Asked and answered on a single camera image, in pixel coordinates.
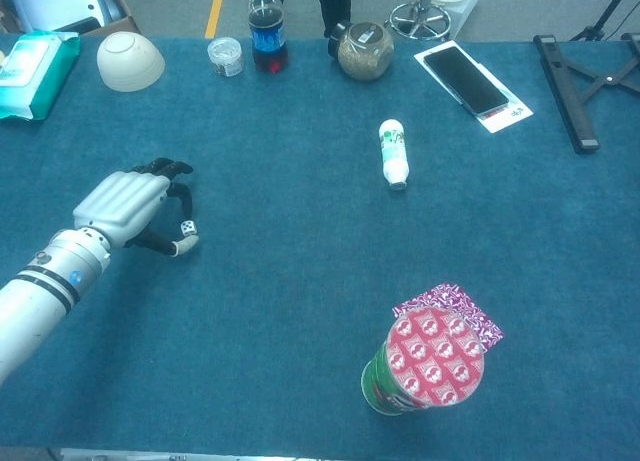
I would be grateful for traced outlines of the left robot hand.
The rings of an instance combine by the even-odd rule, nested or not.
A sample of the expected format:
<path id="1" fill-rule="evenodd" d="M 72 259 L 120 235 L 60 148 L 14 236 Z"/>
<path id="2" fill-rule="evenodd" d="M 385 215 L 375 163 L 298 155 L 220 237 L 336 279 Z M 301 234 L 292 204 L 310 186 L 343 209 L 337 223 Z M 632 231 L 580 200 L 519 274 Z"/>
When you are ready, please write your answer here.
<path id="1" fill-rule="evenodd" d="M 73 210 L 74 227 L 103 235 L 112 248 L 138 246 L 177 257 L 193 249 L 199 234 L 193 220 L 190 189 L 174 178 L 193 167 L 169 158 L 157 158 L 128 171 L 104 178 Z M 171 240 L 153 232 L 152 219 L 169 198 L 181 201 L 182 238 Z"/>

